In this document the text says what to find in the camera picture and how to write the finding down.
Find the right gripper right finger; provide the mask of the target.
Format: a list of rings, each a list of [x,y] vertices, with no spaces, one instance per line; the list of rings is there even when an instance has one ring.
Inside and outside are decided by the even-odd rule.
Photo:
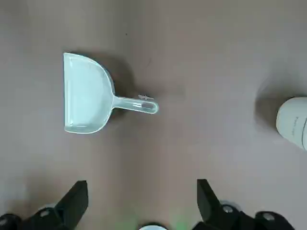
[[[202,221],[195,230],[293,230],[288,220],[272,211],[259,211],[254,217],[230,204],[222,204],[206,179],[197,180],[197,205]]]

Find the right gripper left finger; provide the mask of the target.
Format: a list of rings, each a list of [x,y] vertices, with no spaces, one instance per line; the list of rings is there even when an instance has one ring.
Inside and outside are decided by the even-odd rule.
[[[89,204],[88,184],[77,181],[53,207],[44,207],[22,220],[18,215],[7,213],[0,217],[2,230],[73,230]]]

